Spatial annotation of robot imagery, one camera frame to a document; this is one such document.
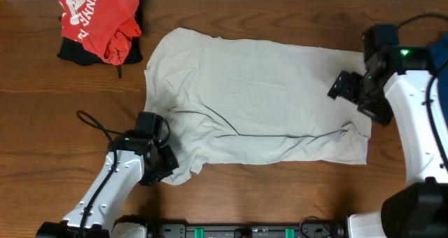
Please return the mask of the beige t-shirt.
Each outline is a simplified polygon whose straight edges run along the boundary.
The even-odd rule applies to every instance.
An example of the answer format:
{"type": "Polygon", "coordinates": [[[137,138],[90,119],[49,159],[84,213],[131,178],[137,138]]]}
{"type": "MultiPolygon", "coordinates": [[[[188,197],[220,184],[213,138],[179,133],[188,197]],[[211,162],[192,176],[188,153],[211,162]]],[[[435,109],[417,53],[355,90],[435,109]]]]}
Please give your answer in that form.
{"type": "Polygon", "coordinates": [[[367,162],[371,120],[328,96],[359,52],[271,41],[227,40],[178,28],[151,55],[145,109],[165,118],[177,186],[205,164],[367,162]]]}

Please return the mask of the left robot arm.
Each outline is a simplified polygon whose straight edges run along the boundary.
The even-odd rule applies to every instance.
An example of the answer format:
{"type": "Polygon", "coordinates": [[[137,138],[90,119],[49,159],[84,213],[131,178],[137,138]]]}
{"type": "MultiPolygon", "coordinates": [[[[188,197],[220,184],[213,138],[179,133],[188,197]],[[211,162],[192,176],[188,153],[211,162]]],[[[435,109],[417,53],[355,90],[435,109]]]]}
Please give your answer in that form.
{"type": "Polygon", "coordinates": [[[77,206],[58,223],[44,222],[37,237],[147,237],[138,216],[119,214],[133,187],[152,186],[171,176],[179,163],[170,146],[124,138],[109,145],[99,175],[77,206]]]}

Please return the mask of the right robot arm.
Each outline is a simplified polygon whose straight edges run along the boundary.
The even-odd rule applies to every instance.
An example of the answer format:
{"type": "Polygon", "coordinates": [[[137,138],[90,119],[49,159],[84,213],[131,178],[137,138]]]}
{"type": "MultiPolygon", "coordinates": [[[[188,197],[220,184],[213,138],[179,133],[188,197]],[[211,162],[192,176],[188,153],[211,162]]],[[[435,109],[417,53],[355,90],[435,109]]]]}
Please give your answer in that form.
{"type": "Polygon", "coordinates": [[[365,74],[341,71],[328,91],[380,125],[395,120],[406,187],[372,213],[347,218],[345,237],[447,236],[447,125],[436,69],[427,48],[386,47],[365,61],[365,74]]]}

